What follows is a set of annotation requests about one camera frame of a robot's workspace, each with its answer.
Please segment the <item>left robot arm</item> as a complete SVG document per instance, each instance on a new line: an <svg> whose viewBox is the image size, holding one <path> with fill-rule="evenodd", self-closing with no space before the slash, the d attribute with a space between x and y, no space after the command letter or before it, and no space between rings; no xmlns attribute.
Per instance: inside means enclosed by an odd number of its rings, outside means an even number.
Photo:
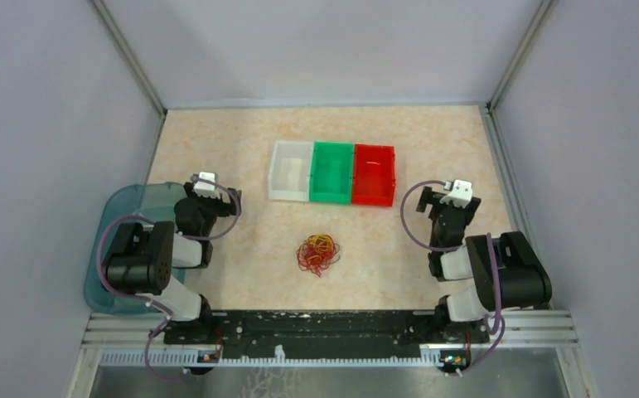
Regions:
<svg viewBox="0 0 639 398"><path fill-rule="evenodd" d="M171 344L208 342L218 330L207 298L189 290L173 272L207 268L215 223L220 218L238 219L242 213L241 190L205 192L199 182L185 183L184 190L185 196L173 207L173 220L122 216L105 230L114 236L109 248L99 247L97 253L103 287L164 313L164 325L152 335L162 334Z"/></svg>

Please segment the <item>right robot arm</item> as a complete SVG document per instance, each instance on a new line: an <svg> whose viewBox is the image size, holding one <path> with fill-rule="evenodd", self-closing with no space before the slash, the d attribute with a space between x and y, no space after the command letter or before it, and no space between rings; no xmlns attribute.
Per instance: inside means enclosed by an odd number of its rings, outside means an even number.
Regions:
<svg viewBox="0 0 639 398"><path fill-rule="evenodd" d="M440 282L472 281L465 290L443 296L434 309L433 329L445 342L486 323L488 315L491 326L500 326L505 310L541 306L553 295L548 273L523 232L497 238L466 234L481 200L456 191L424 187L416 206L432 223L426 245L430 274Z"/></svg>

